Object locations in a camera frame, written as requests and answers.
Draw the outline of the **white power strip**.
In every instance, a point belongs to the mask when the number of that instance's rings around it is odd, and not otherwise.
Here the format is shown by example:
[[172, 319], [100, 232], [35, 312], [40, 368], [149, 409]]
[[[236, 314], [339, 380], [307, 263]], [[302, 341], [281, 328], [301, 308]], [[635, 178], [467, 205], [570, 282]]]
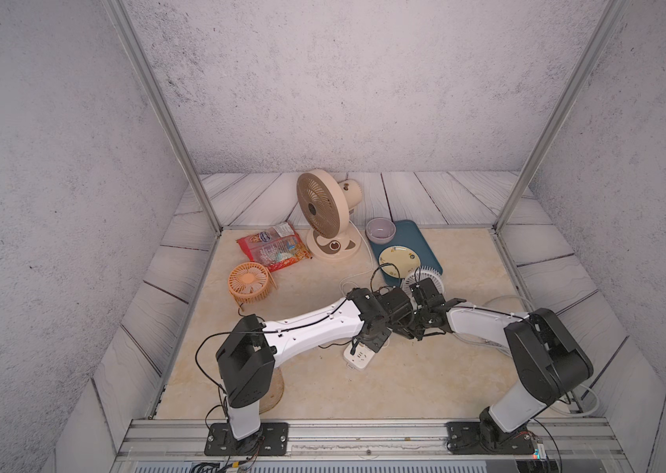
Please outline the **white power strip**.
[[358, 371], [366, 370], [366, 367], [372, 362], [376, 352], [363, 344], [349, 343], [343, 352], [343, 358], [346, 363]]

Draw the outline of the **red snack bag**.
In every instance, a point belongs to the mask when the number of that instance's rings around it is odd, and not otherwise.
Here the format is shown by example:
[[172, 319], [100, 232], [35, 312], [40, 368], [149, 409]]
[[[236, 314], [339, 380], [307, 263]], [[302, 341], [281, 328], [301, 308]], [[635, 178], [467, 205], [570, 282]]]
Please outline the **red snack bag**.
[[236, 243], [251, 262], [263, 265], [270, 272], [313, 257], [290, 222], [283, 222], [259, 233], [244, 236]]

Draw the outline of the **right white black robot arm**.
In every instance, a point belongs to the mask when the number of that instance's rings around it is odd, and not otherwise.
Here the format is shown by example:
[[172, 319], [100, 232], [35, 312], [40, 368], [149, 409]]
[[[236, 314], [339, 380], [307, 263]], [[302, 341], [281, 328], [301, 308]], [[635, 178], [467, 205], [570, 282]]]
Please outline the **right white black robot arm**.
[[416, 303], [407, 317], [410, 337], [422, 339], [429, 328], [492, 342], [512, 357], [518, 382], [494, 405], [485, 408], [471, 432], [491, 453], [522, 451], [514, 443], [527, 423], [594, 374], [591, 360], [561, 319], [541, 307], [532, 313], [504, 313], [461, 300], [447, 300], [430, 279], [409, 287]]

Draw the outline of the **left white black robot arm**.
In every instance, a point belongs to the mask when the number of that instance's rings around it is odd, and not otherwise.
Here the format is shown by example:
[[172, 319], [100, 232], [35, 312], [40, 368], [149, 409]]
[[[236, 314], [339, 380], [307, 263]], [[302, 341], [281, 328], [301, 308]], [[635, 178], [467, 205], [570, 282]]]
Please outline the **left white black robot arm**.
[[242, 441], [260, 430], [259, 402], [279, 366], [323, 344], [365, 341], [388, 332], [411, 311], [410, 298], [401, 289], [381, 294], [356, 288], [298, 317], [263, 322], [249, 315], [240, 320], [216, 353], [234, 439]]

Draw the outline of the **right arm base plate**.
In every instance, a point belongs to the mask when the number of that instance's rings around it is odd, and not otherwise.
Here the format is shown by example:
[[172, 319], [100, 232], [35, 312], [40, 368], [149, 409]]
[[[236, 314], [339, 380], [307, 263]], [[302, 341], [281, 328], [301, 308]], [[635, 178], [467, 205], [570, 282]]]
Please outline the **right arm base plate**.
[[532, 455], [537, 447], [526, 425], [505, 433], [493, 423], [448, 422], [446, 449], [458, 455]]

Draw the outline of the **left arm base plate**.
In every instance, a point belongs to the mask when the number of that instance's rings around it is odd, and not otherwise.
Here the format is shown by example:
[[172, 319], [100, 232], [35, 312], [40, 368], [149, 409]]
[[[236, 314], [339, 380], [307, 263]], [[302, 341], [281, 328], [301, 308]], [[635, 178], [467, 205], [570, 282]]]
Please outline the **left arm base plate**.
[[284, 456], [287, 452], [289, 424], [263, 422], [260, 429], [245, 439], [235, 439], [228, 423], [209, 427], [204, 449], [206, 456]]

